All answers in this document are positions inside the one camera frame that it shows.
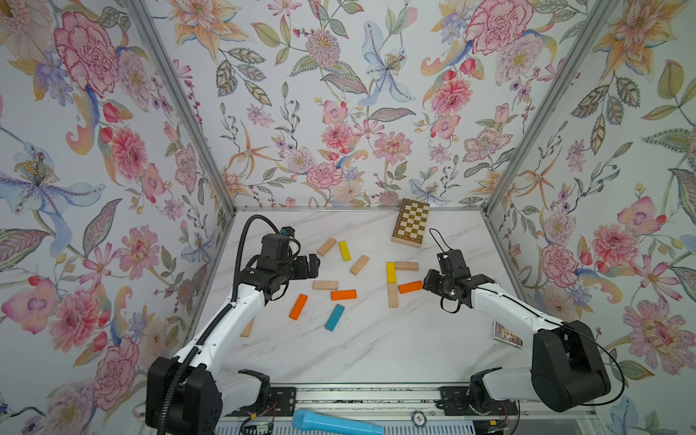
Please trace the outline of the natural wood block top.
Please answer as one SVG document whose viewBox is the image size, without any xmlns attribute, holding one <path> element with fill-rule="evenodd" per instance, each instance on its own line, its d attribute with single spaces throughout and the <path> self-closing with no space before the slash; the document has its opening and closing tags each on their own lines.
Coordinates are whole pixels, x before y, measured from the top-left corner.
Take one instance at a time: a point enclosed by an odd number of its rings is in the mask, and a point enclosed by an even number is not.
<svg viewBox="0 0 696 435">
<path fill-rule="evenodd" d="M 418 271 L 420 266 L 417 262 L 397 261 L 394 263 L 396 270 Z"/>
</svg>

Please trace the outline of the natural wood block diagonal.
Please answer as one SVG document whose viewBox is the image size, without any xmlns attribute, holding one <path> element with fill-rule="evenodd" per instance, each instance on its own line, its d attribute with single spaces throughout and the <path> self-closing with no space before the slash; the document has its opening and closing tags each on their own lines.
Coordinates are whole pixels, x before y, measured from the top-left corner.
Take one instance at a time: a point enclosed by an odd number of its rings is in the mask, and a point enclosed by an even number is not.
<svg viewBox="0 0 696 435">
<path fill-rule="evenodd" d="M 368 264 L 369 261 L 370 261 L 369 257 L 367 257 L 366 255 L 361 255 L 357 259 L 357 261 L 353 264 L 353 266 L 350 268 L 350 272 L 354 276 L 358 276 L 362 272 L 364 267 Z"/>
</svg>

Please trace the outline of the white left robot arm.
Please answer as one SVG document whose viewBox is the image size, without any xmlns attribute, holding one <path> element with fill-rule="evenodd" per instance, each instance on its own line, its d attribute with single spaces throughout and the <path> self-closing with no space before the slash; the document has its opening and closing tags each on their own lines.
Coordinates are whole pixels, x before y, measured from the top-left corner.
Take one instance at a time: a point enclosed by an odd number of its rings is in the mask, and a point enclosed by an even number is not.
<svg viewBox="0 0 696 435">
<path fill-rule="evenodd" d="M 204 329 L 170 357 L 159 357 L 147 373 L 145 422 L 159 434 L 212 434 L 219 419 L 240 411 L 248 419 L 271 406 L 270 379 L 250 369 L 229 382 L 218 378 L 225 355 L 269 303 L 282 298 L 295 280 L 314 279 L 321 265 L 303 256 L 291 227 L 273 228 L 261 251 L 236 259 L 228 298 Z"/>
</svg>

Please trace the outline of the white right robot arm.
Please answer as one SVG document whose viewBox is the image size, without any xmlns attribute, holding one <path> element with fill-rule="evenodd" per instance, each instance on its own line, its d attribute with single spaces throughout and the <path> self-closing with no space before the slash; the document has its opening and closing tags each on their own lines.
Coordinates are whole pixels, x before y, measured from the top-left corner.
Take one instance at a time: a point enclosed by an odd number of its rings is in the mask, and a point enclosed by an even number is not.
<svg viewBox="0 0 696 435">
<path fill-rule="evenodd" d="M 492 278 L 474 275 L 458 249 L 437 256 L 426 291 L 442 302 L 476 310 L 507 327 L 531 347 L 529 367 L 492 368 L 475 373 L 463 402 L 479 414 L 505 401 L 541 402 L 557 413 L 600 404 L 611 391 L 603 347 L 580 322 L 547 315 L 506 292 Z"/>
</svg>

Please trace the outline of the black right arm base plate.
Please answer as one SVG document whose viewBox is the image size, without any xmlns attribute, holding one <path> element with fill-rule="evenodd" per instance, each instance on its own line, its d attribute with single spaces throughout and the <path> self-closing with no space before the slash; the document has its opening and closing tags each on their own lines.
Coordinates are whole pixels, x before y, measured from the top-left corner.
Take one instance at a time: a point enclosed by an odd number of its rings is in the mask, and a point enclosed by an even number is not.
<svg viewBox="0 0 696 435">
<path fill-rule="evenodd" d="M 475 373 L 467 386 L 442 386 L 440 399 L 435 406 L 444 411 L 446 416 L 489 416 L 519 415 L 519 404 L 513 400 L 494 400 L 486 391 L 483 377 L 485 374 L 500 370 L 500 367 Z"/>
</svg>

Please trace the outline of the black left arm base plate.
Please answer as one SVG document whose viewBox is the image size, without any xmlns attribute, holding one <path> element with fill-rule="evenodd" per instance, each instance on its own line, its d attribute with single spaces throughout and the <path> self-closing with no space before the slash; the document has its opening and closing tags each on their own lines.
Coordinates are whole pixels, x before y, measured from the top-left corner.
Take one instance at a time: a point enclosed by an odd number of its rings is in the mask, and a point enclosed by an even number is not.
<svg viewBox="0 0 696 435">
<path fill-rule="evenodd" d="M 225 414 L 225 417 L 248 418 L 267 413 L 271 417 L 292 417 L 295 413 L 295 387 L 270 387 L 262 390 L 259 399 L 249 405 Z"/>
</svg>

